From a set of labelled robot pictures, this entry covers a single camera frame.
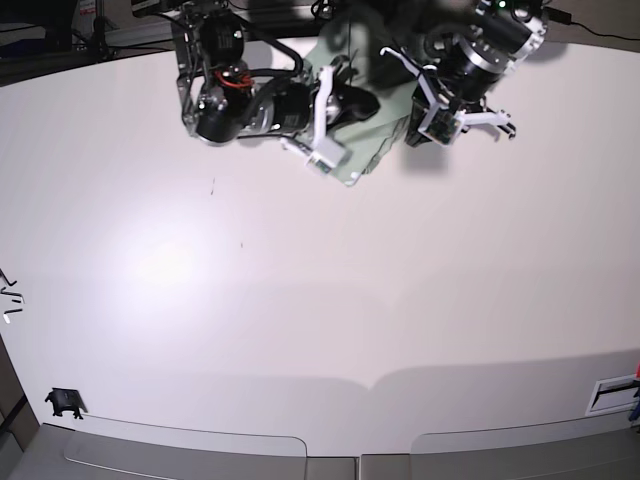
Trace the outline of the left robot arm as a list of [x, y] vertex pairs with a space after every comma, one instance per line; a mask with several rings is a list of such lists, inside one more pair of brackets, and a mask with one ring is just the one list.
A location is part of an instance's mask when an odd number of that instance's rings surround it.
[[417, 81], [405, 142], [443, 147], [473, 127], [516, 137], [511, 115], [486, 96], [544, 43], [548, 16], [541, 1], [426, 1], [402, 42], [380, 50]]

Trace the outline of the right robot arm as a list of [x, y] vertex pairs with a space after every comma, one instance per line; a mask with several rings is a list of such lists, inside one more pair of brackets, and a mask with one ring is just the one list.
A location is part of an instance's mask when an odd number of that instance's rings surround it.
[[[314, 68], [299, 53], [232, 11], [226, 1], [185, 1], [172, 20], [181, 120], [190, 136], [213, 146], [277, 139], [330, 172], [349, 156], [331, 137], [339, 127], [378, 113], [377, 97], [351, 84], [346, 56]], [[290, 69], [250, 67], [252, 35], [289, 57]]]

